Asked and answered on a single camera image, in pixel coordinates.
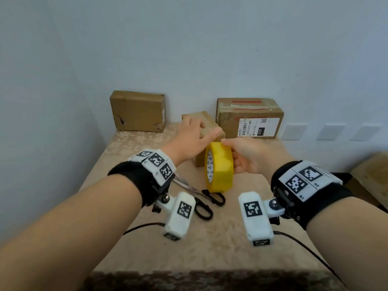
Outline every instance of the tape roll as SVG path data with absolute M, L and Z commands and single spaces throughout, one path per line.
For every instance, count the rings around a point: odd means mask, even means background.
M 210 193 L 224 192 L 233 185 L 232 150 L 220 142 L 211 142 L 205 152 L 206 187 Z

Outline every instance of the black scissor handle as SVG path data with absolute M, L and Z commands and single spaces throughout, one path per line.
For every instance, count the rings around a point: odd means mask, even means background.
M 202 194 L 205 195 L 207 198 L 209 198 L 211 200 L 211 202 L 217 206 L 224 206 L 225 205 L 225 197 L 221 193 L 210 193 L 209 190 L 202 190 Z M 213 198 L 211 196 L 211 194 L 216 194 L 216 195 L 220 196 L 220 198 L 222 199 L 222 202 Z
M 194 199 L 195 199 L 194 211 L 197 214 L 197 216 L 199 216 L 199 218 L 203 220 L 211 220 L 213 218 L 213 211 L 210 209 L 210 207 L 205 203 L 203 203 L 201 199 L 197 197 L 194 197 Z M 209 213 L 209 216 L 201 215 L 197 210 L 197 206 L 202 207 L 205 211 L 207 211 Z

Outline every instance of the wall switch plate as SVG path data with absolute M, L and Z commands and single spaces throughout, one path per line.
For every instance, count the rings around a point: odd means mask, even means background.
M 327 123 L 319 133 L 317 140 L 335 140 L 346 123 Z
M 289 123 L 284 129 L 282 140 L 300 140 L 307 129 L 307 123 Z
M 351 138 L 352 141 L 368 141 L 370 140 L 379 130 L 381 124 L 364 123 L 358 131 Z

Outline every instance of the small cardboard box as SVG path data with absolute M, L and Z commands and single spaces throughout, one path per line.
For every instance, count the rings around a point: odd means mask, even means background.
M 375 154 L 350 174 L 388 209 L 388 152 Z
M 216 122 L 226 138 L 274 139 L 284 112 L 269 98 L 218 98 Z
M 190 116 L 191 118 L 200 118 L 203 120 L 205 123 L 205 128 L 201 129 L 201 138 L 206 136 L 210 130 L 213 128 L 218 127 L 216 122 L 213 120 L 213 118 L 206 112 L 206 111 L 201 111 L 201 112 L 195 112 L 195 113 L 190 113 L 190 114 L 182 114 L 182 119 L 185 116 Z M 221 139 L 225 138 L 225 133 L 222 132 L 220 135 L 217 137 L 217 139 L 214 140 L 214 142 L 220 142 Z M 198 154 L 196 157 L 193 158 L 193 162 L 195 167 L 201 167 L 205 165 L 205 150 L 203 150 L 200 154 Z
M 118 130 L 163 132 L 166 124 L 164 94 L 113 91 L 110 100 Z

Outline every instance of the human hand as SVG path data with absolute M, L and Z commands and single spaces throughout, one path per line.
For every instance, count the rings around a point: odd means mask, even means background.
M 262 174 L 269 183 L 279 167 L 296 160 L 279 140 L 239 137 L 221 143 L 232 148 L 234 173 Z
M 201 119 L 185 116 L 182 119 L 182 124 L 178 127 L 175 138 L 163 146 L 161 150 L 168 155 L 175 166 L 197 156 L 222 131 L 220 127 L 216 127 L 201 138 L 201 128 L 204 127 L 205 124 Z

